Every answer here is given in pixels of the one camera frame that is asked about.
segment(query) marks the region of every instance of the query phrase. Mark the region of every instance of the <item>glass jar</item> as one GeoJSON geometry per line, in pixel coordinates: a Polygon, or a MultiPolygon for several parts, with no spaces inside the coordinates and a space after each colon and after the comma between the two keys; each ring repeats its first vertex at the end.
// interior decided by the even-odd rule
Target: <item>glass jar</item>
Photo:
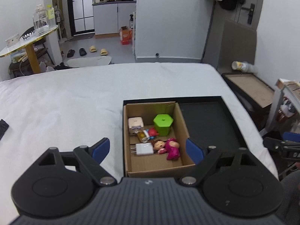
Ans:
{"type": "Polygon", "coordinates": [[[47,10],[43,5],[38,5],[35,13],[33,14],[33,24],[35,34],[41,35],[49,30],[49,21],[47,16],[47,10]]]}

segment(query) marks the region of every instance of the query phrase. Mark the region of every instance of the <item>bed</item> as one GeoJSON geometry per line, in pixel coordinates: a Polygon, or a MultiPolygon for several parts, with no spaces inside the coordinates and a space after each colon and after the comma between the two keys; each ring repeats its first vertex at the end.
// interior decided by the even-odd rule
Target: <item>bed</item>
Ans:
{"type": "Polygon", "coordinates": [[[276,166],[234,93],[207,64],[142,63],[75,68],[0,83],[0,119],[9,129],[0,141],[0,224],[17,216],[14,181],[49,147],[70,151],[110,139],[101,166],[123,176],[123,100],[222,96],[252,153],[277,177],[276,166]]]}

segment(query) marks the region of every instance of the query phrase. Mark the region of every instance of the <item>round table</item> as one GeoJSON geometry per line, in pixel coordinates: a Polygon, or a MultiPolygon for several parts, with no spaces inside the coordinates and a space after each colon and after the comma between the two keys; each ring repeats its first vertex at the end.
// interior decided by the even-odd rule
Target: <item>round table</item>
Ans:
{"type": "Polygon", "coordinates": [[[3,58],[5,56],[8,56],[12,54],[13,52],[16,52],[19,49],[25,48],[28,56],[28,60],[30,62],[32,71],[34,73],[41,73],[40,66],[38,63],[37,56],[35,54],[35,50],[33,48],[33,43],[43,39],[47,35],[51,34],[52,32],[56,31],[58,29],[58,25],[51,27],[49,30],[47,30],[45,33],[41,35],[31,35],[27,39],[20,38],[19,42],[14,44],[13,46],[10,47],[5,47],[1,52],[0,52],[0,58],[3,58]]]}

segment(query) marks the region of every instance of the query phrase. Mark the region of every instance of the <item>door handle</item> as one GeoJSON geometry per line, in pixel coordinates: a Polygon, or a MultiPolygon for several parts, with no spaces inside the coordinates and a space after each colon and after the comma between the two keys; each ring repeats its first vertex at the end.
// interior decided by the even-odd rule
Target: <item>door handle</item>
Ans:
{"type": "Polygon", "coordinates": [[[255,9],[255,4],[251,3],[250,8],[248,7],[241,7],[242,10],[249,11],[248,13],[248,24],[252,24],[252,19],[254,15],[254,9],[255,9]]]}

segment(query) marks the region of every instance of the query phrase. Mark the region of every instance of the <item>glass door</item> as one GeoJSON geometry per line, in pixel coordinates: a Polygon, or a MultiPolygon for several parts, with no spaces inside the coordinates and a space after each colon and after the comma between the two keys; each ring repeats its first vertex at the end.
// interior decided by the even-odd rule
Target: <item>glass door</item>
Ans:
{"type": "Polygon", "coordinates": [[[94,32],[93,0],[68,0],[71,34],[94,32]]]}

